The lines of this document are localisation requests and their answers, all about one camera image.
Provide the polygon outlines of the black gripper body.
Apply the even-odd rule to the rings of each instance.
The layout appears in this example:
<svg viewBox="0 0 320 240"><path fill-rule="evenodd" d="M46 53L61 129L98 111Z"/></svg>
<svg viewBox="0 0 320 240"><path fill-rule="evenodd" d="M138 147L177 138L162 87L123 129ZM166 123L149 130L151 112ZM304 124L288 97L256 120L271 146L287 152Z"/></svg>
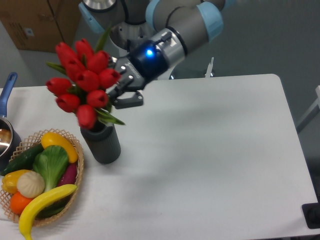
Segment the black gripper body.
<svg viewBox="0 0 320 240"><path fill-rule="evenodd" d="M145 86L168 70L164 54L153 44L142 44L117 60L123 91L143 90Z"/></svg>

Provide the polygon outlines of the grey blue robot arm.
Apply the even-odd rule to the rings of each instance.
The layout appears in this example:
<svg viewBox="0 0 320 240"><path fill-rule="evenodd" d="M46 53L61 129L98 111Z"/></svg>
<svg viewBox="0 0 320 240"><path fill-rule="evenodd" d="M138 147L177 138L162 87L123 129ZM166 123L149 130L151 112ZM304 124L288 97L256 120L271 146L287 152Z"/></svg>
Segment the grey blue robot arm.
<svg viewBox="0 0 320 240"><path fill-rule="evenodd" d="M126 55L112 60L119 83L108 96L117 109L141 106L142 90L224 28L230 0L83 0L78 8L92 31L110 30Z"/></svg>

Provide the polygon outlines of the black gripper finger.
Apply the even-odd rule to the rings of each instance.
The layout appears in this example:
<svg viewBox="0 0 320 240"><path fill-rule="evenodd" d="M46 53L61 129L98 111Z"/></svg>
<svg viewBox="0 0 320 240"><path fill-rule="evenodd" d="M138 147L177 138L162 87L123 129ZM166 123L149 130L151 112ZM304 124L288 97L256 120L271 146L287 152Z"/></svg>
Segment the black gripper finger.
<svg viewBox="0 0 320 240"><path fill-rule="evenodd" d="M133 79L123 79L109 91L108 97L116 109L140 107L144 104L144 97L140 89L133 85Z"/></svg>
<svg viewBox="0 0 320 240"><path fill-rule="evenodd" d="M126 62L127 59L125 57L116 58L111 56L109 58L108 67L113 68L120 75L123 75L127 72L127 67L125 66Z"/></svg>

